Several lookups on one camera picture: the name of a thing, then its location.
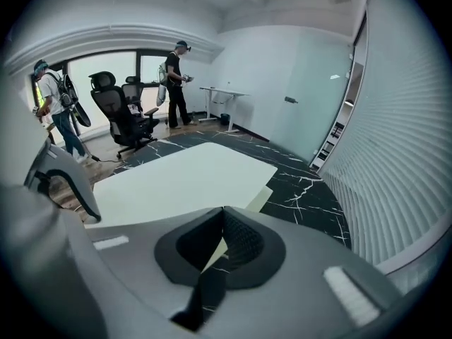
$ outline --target door handle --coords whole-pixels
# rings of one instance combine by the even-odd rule
[[[284,98],[284,101],[289,102],[289,103],[297,103],[298,104],[298,101],[296,101],[294,98],[291,98],[291,97]]]

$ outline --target white blind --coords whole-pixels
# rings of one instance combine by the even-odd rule
[[[355,253],[378,264],[452,208],[449,61],[412,0],[368,0],[367,65],[343,137],[321,169]]]

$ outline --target black office chair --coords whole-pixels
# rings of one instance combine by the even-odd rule
[[[153,114],[158,111],[154,108],[145,115],[148,118],[135,117],[129,110],[124,91],[115,85],[116,78],[109,71],[101,71],[90,76],[91,97],[110,122],[110,134],[114,142],[125,145],[126,148],[117,154],[121,158],[121,153],[128,150],[142,148],[146,143],[156,141],[152,137],[153,128],[159,123],[158,119],[153,119]]]
[[[139,112],[143,111],[141,106],[141,93],[143,93],[144,86],[140,82],[138,76],[128,76],[126,78],[126,84],[121,87],[126,96],[126,100],[130,105],[135,105]]]

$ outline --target white t-shirt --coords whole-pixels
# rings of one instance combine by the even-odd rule
[[[49,72],[55,76],[56,79],[60,79],[59,74],[56,71],[51,69],[47,69],[46,73]],[[52,97],[52,103],[50,103],[50,115],[60,114],[64,112],[65,108],[59,102],[60,94],[58,91],[57,82],[50,76],[49,74],[45,74],[42,78],[37,82],[37,86],[40,88],[41,96],[43,99],[46,97]]]

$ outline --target black shirt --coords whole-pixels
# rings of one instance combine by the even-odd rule
[[[168,72],[168,66],[173,66],[174,72],[178,76],[182,76],[181,71],[179,69],[179,60],[180,60],[180,58],[174,52],[169,53],[167,60],[165,62],[166,67],[167,67],[167,72]],[[174,87],[176,85],[180,86],[181,84],[182,84],[182,82],[179,79],[174,79],[174,78],[168,77],[168,83],[167,83],[168,88]]]

